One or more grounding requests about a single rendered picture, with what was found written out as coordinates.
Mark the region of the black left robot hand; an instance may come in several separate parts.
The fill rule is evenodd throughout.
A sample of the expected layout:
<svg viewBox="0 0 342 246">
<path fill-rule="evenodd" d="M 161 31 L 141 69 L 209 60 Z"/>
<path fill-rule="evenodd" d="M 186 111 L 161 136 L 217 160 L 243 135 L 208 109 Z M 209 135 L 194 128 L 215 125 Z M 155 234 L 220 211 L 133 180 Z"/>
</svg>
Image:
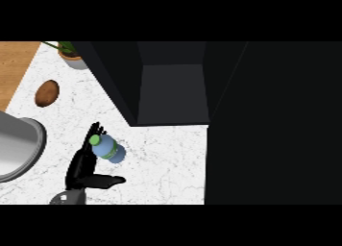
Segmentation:
<svg viewBox="0 0 342 246">
<path fill-rule="evenodd" d="M 103 127 L 96 122 L 88 129 L 83 147 L 77 151 L 69 163 L 65 175 L 66 190 L 83 188 L 108 189 L 113 185 L 122 184 L 127 181 L 121 176 L 100 175 L 94 172 L 97 156 L 93 152 L 90 138 L 93 135 L 99 135 L 102 133 Z"/>
</svg>

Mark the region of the blue water bottle green cap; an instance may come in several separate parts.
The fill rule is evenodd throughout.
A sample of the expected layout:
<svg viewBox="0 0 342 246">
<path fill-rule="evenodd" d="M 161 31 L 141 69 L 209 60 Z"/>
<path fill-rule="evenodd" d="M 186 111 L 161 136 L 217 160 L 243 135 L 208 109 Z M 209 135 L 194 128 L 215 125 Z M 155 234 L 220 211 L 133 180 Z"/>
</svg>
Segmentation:
<svg viewBox="0 0 342 246">
<path fill-rule="evenodd" d="M 125 159 L 125 147 L 116 142 L 111 135 L 93 135 L 90 137 L 94 154 L 112 163 L 119 163 Z"/>
</svg>

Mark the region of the dark grey cabinet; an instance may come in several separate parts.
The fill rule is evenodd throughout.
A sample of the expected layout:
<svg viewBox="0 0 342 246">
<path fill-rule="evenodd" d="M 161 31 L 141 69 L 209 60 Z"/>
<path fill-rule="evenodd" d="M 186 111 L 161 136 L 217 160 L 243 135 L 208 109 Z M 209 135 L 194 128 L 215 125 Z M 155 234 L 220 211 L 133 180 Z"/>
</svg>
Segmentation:
<svg viewBox="0 0 342 246">
<path fill-rule="evenodd" d="M 74 46 L 131 126 L 208 125 L 243 41 L 77 41 Z"/>
</svg>

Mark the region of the dark grey cabinet door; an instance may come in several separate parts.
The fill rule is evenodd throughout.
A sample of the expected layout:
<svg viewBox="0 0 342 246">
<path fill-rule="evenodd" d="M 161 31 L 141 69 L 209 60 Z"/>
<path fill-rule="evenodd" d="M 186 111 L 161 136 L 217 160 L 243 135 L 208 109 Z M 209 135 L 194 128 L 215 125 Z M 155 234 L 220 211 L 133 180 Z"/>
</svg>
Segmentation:
<svg viewBox="0 0 342 246">
<path fill-rule="evenodd" d="M 248 44 L 209 125 L 211 204 L 342 204 L 342 41 Z"/>
</svg>

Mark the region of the grey metal sink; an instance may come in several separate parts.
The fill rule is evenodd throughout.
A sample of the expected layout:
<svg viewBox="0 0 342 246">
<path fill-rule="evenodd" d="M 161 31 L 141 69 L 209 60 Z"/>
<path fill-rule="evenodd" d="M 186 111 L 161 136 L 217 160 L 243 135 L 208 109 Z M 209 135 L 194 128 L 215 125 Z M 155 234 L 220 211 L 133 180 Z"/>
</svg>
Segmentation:
<svg viewBox="0 0 342 246">
<path fill-rule="evenodd" d="M 25 174 L 47 144 L 47 130 L 32 118 L 15 118 L 0 111 L 0 183 Z"/>
</svg>

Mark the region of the brown potato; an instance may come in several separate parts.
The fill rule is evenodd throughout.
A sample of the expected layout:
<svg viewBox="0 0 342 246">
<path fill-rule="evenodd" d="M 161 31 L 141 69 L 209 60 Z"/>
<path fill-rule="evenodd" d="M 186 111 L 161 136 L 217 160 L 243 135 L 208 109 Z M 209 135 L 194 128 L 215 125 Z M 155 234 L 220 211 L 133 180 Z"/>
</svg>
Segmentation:
<svg viewBox="0 0 342 246">
<path fill-rule="evenodd" d="M 35 105 L 41 108 L 47 107 L 57 99 L 59 85 L 57 82 L 49 80 L 41 84 L 35 93 Z"/>
</svg>

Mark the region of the potted green plant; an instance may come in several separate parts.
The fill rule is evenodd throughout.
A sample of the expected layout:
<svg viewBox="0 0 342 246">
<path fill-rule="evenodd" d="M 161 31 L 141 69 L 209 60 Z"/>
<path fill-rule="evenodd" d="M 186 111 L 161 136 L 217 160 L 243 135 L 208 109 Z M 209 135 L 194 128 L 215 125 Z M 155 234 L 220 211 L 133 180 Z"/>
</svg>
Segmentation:
<svg viewBox="0 0 342 246">
<path fill-rule="evenodd" d="M 57 49 L 57 54 L 71 68 L 78 70 L 84 70 L 88 68 L 83 57 L 69 41 L 60 41 L 57 45 L 53 45 L 47 41 L 44 41 L 44 44 Z"/>
</svg>

